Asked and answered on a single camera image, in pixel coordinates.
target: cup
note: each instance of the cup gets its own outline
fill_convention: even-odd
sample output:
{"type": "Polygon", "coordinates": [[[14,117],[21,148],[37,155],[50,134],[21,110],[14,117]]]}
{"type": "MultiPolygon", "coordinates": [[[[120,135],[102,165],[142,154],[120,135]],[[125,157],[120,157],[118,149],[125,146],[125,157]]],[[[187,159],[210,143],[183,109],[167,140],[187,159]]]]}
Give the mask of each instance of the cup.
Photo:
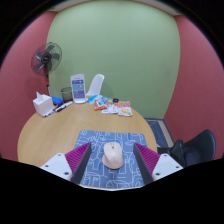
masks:
{"type": "Polygon", "coordinates": [[[73,101],[72,97],[72,88],[71,87],[65,87],[61,90],[62,98],[64,102],[73,101]]]}

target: black chair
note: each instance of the black chair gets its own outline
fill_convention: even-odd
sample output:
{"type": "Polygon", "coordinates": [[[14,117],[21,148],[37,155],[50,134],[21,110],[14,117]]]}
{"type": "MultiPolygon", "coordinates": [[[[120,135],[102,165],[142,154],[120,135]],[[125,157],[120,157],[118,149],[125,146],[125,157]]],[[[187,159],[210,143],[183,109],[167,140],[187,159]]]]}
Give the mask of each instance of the black chair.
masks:
{"type": "Polygon", "coordinates": [[[167,153],[182,167],[211,161],[215,157],[215,137],[209,130],[204,130],[193,139],[183,143],[177,140],[171,148],[157,148],[159,154],[167,153]]]}

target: wall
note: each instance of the wall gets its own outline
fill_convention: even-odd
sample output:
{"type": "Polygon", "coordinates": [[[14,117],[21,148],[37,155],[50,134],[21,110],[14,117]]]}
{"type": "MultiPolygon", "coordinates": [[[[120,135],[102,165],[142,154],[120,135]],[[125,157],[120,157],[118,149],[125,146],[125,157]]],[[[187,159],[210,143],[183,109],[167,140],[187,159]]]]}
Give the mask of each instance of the wall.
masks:
{"type": "Polygon", "coordinates": [[[1,67],[0,73],[0,153],[3,158],[18,161],[17,142],[26,121],[35,112],[36,91],[47,94],[44,77],[31,69],[31,58],[46,43],[55,12],[36,19],[17,38],[1,67]]]}
{"type": "Polygon", "coordinates": [[[204,129],[212,131],[218,159],[224,152],[223,68],[199,29],[183,16],[175,19],[180,33],[180,68],[164,120],[175,141],[188,141],[204,129]]]}
{"type": "Polygon", "coordinates": [[[131,1],[94,1],[59,12],[48,42],[62,49],[50,74],[51,96],[83,73],[88,91],[96,74],[105,76],[101,94],[130,100],[143,117],[163,118],[179,68],[180,40],[175,19],[131,1]]]}

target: white mouse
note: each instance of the white mouse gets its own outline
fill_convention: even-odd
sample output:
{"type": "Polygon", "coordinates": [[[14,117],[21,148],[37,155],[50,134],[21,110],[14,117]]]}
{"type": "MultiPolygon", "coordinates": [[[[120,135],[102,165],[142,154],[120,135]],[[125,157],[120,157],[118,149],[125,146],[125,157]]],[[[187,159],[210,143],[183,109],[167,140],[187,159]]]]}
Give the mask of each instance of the white mouse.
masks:
{"type": "Polygon", "coordinates": [[[104,145],[103,164],[109,169],[118,169],[123,163],[122,148],[117,142],[109,142],[104,145]]]}

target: mouse pad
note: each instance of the mouse pad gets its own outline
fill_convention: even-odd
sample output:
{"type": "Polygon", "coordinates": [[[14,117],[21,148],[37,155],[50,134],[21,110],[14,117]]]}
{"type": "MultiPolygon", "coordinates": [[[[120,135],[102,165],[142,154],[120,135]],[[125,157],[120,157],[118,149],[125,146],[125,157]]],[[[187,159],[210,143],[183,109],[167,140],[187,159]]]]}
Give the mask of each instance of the mouse pad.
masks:
{"type": "Polygon", "coordinates": [[[82,130],[77,138],[75,148],[88,142],[92,144],[92,153],[80,184],[96,188],[144,186],[137,160],[133,154],[135,142],[147,147],[143,134],[82,130]],[[108,142],[118,142],[121,145],[124,164],[119,169],[111,170],[102,163],[103,147],[108,142]]]}

